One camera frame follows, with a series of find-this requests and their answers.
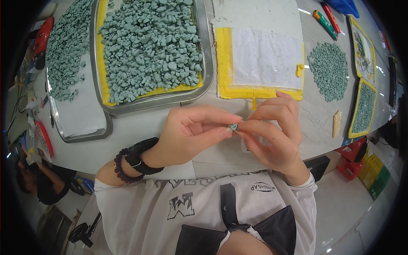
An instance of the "person's right hand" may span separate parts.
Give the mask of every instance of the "person's right hand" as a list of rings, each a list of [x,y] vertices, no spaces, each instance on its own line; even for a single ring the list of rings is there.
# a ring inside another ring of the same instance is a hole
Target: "person's right hand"
[[[305,167],[299,152],[302,142],[297,119],[299,104],[288,94],[276,91],[276,96],[259,104],[248,121],[238,123],[237,133],[244,140],[247,149],[265,166],[287,176],[297,176],[297,169]],[[277,120],[282,130],[273,123],[262,120]],[[252,133],[266,138],[271,145],[261,144]]]

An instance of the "hand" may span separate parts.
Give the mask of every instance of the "hand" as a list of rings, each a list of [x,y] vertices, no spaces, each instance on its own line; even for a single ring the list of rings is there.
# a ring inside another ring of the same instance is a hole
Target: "hand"
[[[238,123],[237,133],[244,140],[247,149],[265,166],[287,176],[297,176],[298,169],[305,168],[299,152],[302,142],[297,119],[299,104],[290,95],[280,91],[276,91],[276,96],[277,98],[270,98],[259,104],[248,121]],[[282,130],[273,123],[262,120],[277,120]],[[252,133],[266,138],[271,145],[261,144]]]
[[[170,110],[159,142],[141,158],[153,168],[180,165],[225,138],[232,136],[227,124],[242,117],[210,104],[177,107]]]

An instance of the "yellow foam pad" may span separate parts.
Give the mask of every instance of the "yellow foam pad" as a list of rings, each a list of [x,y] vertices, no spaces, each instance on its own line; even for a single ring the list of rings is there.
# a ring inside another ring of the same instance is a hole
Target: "yellow foam pad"
[[[99,8],[98,8],[98,17],[96,20],[97,30],[103,25],[103,21],[105,19],[105,10],[106,10],[106,0],[100,0]],[[102,41],[102,34],[96,34],[96,37],[95,37],[96,65],[98,67],[100,87],[102,91],[102,103],[107,106],[115,106],[116,103],[108,102],[110,94],[109,94],[108,82],[106,81],[105,59],[103,57],[104,45],[101,43],[101,41]],[[201,77],[201,72],[198,72],[198,79],[199,79],[199,82],[194,87],[186,85],[186,84],[180,84],[176,88],[168,89],[167,91],[165,90],[165,88],[156,88],[152,92],[147,92],[147,94],[139,96],[137,98],[144,98],[150,95],[157,95],[157,94],[162,94],[162,93],[167,93],[167,92],[186,91],[186,90],[200,88],[204,85],[202,77]]]
[[[232,49],[232,31],[230,27],[222,27],[216,29],[217,35],[217,65],[218,65],[218,91],[221,98],[275,98],[275,90],[291,95],[296,101],[303,99],[304,87],[304,70],[302,90],[288,90],[285,88],[233,88],[233,49]],[[303,65],[304,65],[304,44],[303,47]],[[293,75],[295,75],[296,66],[293,67]]]

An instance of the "black watch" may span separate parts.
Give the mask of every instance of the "black watch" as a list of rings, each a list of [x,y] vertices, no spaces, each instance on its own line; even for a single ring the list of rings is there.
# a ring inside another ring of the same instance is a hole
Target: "black watch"
[[[140,158],[140,154],[142,154],[144,151],[147,151],[153,146],[155,146],[158,141],[159,139],[157,137],[153,137],[153,138],[138,142],[135,145],[132,145],[131,147],[129,147],[129,154],[125,156],[125,160],[136,171],[138,171],[141,174],[151,175],[151,174],[160,172],[161,170],[163,170],[164,167],[161,167],[161,168],[149,167]]]

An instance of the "small brown paper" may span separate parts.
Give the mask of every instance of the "small brown paper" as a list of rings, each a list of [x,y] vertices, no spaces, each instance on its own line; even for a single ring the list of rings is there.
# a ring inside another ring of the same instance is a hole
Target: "small brown paper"
[[[340,131],[340,119],[341,112],[340,110],[337,110],[336,114],[333,115],[333,138],[335,138]]]

